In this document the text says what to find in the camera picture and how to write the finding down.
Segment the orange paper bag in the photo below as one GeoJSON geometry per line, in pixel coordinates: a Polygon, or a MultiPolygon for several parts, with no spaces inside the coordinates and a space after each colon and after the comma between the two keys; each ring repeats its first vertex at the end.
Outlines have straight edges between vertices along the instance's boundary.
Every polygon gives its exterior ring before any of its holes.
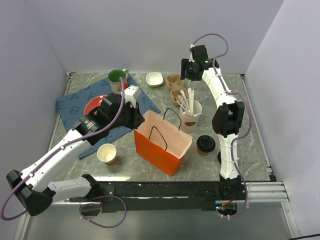
{"type": "Polygon", "coordinates": [[[152,110],[143,114],[144,122],[134,130],[136,153],[156,166],[168,176],[172,176],[180,166],[193,137],[181,130],[179,125],[173,125],[152,110]]]}

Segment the cardboard cup carrier tray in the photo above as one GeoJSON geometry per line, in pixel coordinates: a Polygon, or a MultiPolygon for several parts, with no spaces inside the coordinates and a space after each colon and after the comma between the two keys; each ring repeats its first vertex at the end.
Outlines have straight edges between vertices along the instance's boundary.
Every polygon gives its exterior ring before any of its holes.
{"type": "Polygon", "coordinates": [[[184,86],[184,80],[181,80],[181,76],[177,73],[169,74],[165,80],[166,86],[170,91],[170,98],[174,106],[179,106],[181,100],[178,96],[182,96],[181,90],[188,98],[188,91],[184,86]]]}

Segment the black coffee cup lid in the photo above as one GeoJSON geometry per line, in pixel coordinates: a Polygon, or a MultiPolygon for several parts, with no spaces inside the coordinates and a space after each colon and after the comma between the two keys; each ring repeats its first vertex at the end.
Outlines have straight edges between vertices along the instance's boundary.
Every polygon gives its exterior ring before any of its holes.
{"type": "Polygon", "coordinates": [[[216,142],[209,135],[201,135],[196,141],[196,146],[203,149],[215,148],[216,142]]]}

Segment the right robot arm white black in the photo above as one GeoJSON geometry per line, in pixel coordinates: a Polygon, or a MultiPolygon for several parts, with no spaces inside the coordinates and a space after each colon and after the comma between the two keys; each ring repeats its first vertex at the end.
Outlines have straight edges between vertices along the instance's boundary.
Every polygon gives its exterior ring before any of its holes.
{"type": "Polygon", "coordinates": [[[230,199],[242,191],[242,180],[238,166],[237,137],[242,126],[245,104],[232,95],[219,64],[209,58],[204,45],[191,45],[190,57],[181,60],[182,80],[204,81],[216,104],[212,127],[220,144],[221,168],[218,193],[223,199],[230,199]]]}

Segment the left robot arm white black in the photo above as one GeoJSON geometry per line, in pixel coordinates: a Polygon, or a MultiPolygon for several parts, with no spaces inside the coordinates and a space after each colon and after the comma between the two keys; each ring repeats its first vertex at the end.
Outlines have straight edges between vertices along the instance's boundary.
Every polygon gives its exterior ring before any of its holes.
{"type": "Polygon", "coordinates": [[[145,121],[137,98],[128,93],[110,93],[102,98],[100,106],[79,118],[64,138],[41,159],[22,171],[11,170],[6,179],[12,190],[31,216],[44,212],[52,203],[74,197],[94,201],[99,185],[90,175],[54,182],[68,163],[93,147],[118,127],[137,129],[145,121]]]}

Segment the brown paper cup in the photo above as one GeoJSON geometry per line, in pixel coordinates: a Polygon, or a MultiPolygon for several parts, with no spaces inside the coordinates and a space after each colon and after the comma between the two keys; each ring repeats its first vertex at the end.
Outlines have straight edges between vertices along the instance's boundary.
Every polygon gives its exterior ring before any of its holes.
{"type": "Polygon", "coordinates": [[[213,150],[215,149],[215,147],[211,147],[211,148],[201,148],[201,147],[197,147],[196,151],[200,156],[207,156],[209,153],[211,153],[213,150]]]}
{"type": "Polygon", "coordinates": [[[113,144],[106,143],[97,150],[97,158],[108,166],[115,165],[118,162],[117,149],[113,144]]]}

